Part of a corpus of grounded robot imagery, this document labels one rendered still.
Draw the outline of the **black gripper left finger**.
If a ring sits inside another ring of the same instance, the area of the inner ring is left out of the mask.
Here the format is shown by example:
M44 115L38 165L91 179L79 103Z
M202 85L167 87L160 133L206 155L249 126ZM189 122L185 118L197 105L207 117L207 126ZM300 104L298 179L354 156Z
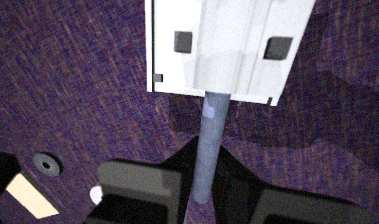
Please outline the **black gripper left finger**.
M113 194L165 205L168 224L183 224L199 136L159 164L113 158L97 169L102 198Z

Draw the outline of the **grey metal shaft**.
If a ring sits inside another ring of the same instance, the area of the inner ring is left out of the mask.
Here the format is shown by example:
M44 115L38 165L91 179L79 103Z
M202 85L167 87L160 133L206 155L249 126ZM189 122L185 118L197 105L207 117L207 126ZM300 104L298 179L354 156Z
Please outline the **grey metal shaft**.
M208 202L231 94L205 91L191 194Z

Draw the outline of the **white flat washer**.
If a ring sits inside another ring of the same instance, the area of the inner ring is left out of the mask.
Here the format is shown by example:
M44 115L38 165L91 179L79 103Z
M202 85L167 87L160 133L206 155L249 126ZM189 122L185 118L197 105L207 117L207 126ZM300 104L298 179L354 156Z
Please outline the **white flat washer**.
M92 200L98 204L101 199L102 199L102 194L101 194L101 189L100 189L100 184L97 183L93 188L92 190L90 191L90 196L92 198Z

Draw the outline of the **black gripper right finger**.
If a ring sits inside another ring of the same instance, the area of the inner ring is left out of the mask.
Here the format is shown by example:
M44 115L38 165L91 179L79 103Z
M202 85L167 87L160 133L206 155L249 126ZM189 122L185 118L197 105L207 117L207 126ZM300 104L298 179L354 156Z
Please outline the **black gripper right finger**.
M270 214L319 224L374 224L374 217L351 201L270 185L222 145L212 183L216 224L263 224Z

